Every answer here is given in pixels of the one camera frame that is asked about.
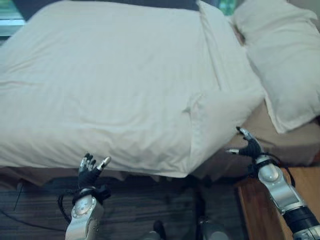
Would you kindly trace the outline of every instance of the window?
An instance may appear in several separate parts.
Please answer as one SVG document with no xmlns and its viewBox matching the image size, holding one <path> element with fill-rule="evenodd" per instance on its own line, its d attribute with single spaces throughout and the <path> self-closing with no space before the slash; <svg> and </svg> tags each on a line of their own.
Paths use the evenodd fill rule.
<svg viewBox="0 0 320 240">
<path fill-rule="evenodd" d="M 24 24 L 14 3 L 11 0 L 0 0 L 0 37 L 13 35 Z"/>
<path fill-rule="evenodd" d="M 237 0 L 220 0 L 219 9 L 224 15 L 230 16 L 234 14 Z"/>
</svg>

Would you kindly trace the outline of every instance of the pillowcase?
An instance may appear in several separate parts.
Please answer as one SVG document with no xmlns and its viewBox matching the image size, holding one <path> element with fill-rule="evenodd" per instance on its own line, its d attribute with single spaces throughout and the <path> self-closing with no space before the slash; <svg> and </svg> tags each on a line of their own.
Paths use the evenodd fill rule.
<svg viewBox="0 0 320 240">
<path fill-rule="evenodd" d="M 285 0 L 247 0 L 234 14 L 278 133 L 320 115 L 320 33 L 311 19 Z"/>
<path fill-rule="evenodd" d="M 268 32 L 247 48 L 267 92 L 266 104 L 278 133 L 320 115 L 320 33 L 307 20 Z"/>
<path fill-rule="evenodd" d="M 317 15 L 285 0 L 246 0 L 233 15 L 233 21 L 245 36 L 247 45 L 277 27 L 305 19 L 317 19 Z"/>
</svg>

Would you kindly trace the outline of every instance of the white duvet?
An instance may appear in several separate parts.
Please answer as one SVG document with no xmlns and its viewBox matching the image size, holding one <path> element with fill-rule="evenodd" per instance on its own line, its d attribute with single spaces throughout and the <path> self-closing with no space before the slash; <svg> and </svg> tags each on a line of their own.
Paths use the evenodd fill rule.
<svg viewBox="0 0 320 240">
<path fill-rule="evenodd" d="M 263 89 L 223 14 L 60 1 L 0 49 L 0 166 L 185 177 Z"/>
</svg>

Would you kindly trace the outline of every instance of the robotic arm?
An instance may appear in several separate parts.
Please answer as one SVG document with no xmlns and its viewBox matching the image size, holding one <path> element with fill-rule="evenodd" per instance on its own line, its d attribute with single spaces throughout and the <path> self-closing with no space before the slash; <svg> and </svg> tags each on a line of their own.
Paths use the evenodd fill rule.
<svg viewBox="0 0 320 240">
<path fill-rule="evenodd" d="M 297 190 L 287 183 L 282 170 L 264 152 L 258 140 L 246 129 L 237 130 L 248 141 L 242 149 L 228 149 L 229 154 L 252 158 L 251 168 L 268 189 L 270 197 L 293 233 L 294 240 L 320 240 L 320 224 Z"/>
<path fill-rule="evenodd" d="M 95 188 L 95 181 L 110 163 L 106 157 L 96 166 L 96 160 L 87 153 L 81 161 L 78 176 L 79 190 L 74 196 L 72 220 L 66 230 L 65 240 L 94 240 L 99 230 L 99 221 L 104 213 L 103 201 L 110 197 L 106 186 Z"/>
</svg>

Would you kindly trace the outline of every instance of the wooden nightstand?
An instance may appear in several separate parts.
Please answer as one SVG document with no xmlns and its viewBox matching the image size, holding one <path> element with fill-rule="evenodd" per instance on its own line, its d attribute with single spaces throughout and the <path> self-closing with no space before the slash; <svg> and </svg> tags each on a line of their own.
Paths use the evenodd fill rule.
<svg viewBox="0 0 320 240">
<path fill-rule="evenodd" d="M 320 221 L 320 167 L 291 167 L 290 171 L 297 191 Z M 250 240 L 293 239 L 262 183 L 257 179 L 246 179 L 237 188 Z"/>
</svg>

